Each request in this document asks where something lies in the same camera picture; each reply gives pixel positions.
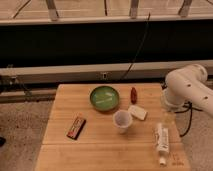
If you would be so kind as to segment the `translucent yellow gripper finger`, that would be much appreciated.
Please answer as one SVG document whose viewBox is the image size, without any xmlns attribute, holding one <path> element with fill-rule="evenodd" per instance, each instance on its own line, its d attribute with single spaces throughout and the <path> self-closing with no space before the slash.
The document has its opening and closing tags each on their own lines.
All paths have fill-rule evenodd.
<svg viewBox="0 0 213 171">
<path fill-rule="evenodd" d="M 175 114 L 173 112 L 165 111 L 163 114 L 163 125 L 169 127 L 175 120 Z"/>
</svg>

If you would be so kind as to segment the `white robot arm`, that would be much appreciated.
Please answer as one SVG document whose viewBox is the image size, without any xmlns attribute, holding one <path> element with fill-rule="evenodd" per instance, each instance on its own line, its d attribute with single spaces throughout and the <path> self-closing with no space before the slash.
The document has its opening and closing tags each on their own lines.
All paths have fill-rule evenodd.
<svg viewBox="0 0 213 171">
<path fill-rule="evenodd" d="M 213 90 L 205 83 L 207 70 L 199 64 L 187 65 L 169 72 L 161 102 L 168 112 L 180 109 L 185 101 L 195 104 L 213 119 Z"/>
</svg>

